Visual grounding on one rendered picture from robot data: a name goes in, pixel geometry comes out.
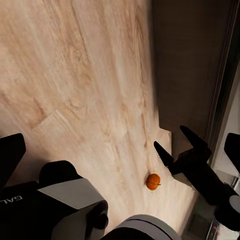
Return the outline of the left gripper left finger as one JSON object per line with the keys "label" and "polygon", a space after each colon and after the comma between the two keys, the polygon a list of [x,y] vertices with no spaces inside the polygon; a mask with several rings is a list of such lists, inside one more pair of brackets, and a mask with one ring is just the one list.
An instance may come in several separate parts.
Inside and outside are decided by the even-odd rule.
{"label": "left gripper left finger", "polygon": [[21,132],[0,138],[0,193],[25,153],[26,144]]}

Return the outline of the pumpkin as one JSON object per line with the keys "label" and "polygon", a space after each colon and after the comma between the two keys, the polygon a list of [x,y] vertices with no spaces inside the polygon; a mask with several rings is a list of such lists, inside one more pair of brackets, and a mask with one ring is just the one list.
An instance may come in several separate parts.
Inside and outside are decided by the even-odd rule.
{"label": "pumpkin", "polygon": [[161,182],[160,176],[156,173],[153,173],[147,179],[146,186],[151,191],[154,191],[161,185],[160,182]]}

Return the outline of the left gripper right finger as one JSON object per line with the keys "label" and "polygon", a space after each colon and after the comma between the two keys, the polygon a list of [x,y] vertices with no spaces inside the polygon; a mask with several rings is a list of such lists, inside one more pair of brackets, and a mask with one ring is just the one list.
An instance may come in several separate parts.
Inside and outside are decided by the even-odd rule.
{"label": "left gripper right finger", "polygon": [[224,151],[240,173],[240,135],[229,133],[227,135]]}

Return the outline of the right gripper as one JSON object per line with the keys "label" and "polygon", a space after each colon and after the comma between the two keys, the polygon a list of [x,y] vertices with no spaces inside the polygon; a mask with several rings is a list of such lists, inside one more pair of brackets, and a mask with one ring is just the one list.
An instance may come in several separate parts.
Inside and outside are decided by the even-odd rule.
{"label": "right gripper", "polygon": [[208,164],[213,152],[208,147],[209,144],[192,132],[192,130],[185,125],[182,125],[180,128],[195,148],[194,153],[179,158],[174,162],[174,158],[157,141],[154,142],[154,147],[164,165],[169,168],[172,176],[183,173],[197,192],[209,191],[220,180]]}

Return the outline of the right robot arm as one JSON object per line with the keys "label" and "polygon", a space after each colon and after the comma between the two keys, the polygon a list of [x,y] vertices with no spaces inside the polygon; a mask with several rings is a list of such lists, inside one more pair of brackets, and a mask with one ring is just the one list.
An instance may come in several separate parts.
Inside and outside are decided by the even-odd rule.
{"label": "right robot arm", "polygon": [[[216,206],[214,216],[222,226],[239,232],[240,196],[227,183],[223,183],[209,166],[208,161],[213,153],[209,144],[185,125],[180,128],[193,148],[181,153],[174,162],[174,158],[155,141],[154,147],[161,160],[172,176],[183,173],[206,202]],[[237,240],[240,240],[240,235]]]}

